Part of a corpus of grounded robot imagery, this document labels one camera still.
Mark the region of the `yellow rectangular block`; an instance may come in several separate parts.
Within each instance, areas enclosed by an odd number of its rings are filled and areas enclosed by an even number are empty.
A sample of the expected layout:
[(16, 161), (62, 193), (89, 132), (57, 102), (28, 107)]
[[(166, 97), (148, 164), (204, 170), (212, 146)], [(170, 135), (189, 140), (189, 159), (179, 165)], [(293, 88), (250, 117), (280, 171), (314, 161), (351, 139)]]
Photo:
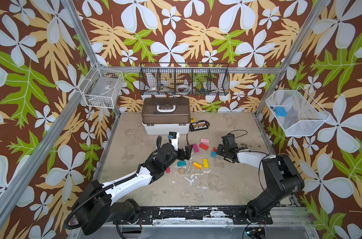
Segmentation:
[(205, 158), (202, 160), (204, 168), (209, 168), (208, 160)]

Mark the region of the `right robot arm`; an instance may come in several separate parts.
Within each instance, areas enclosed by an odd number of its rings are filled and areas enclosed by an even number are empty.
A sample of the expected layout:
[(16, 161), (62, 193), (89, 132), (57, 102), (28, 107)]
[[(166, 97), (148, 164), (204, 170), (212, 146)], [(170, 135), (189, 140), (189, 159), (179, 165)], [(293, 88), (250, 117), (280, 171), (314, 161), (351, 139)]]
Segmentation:
[(304, 180), (288, 155), (267, 154), (239, 147), (232, 133), (222, 136), (221, 139), (222, 144), (217, 147), (217, 155), (231, 163), (253, 166), (259, 173), (264, 173), (266, 185), (261, 187), (261, 194), (246, 206), (245, 217), (249, 222), (262, 221), (282, 199), (304, 188)]

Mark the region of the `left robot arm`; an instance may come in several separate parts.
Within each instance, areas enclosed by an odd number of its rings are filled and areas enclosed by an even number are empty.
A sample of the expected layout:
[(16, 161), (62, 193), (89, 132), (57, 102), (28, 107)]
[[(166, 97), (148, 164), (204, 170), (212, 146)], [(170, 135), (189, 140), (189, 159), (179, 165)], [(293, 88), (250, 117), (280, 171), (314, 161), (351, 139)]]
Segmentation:
[(136, 223), (140, 206), (133, 199), (123, 202), (119, 199), (160, 179), (176, 160), (189, 160), (192, 149), (192, 145), (175, 149), (166, 143), (157, 147), (136, 171), (111, 182), (92, 181), (73, 205), (65, 220), (65, 229), (81, 228), (84, 235), (90, 235), (107, 222)]

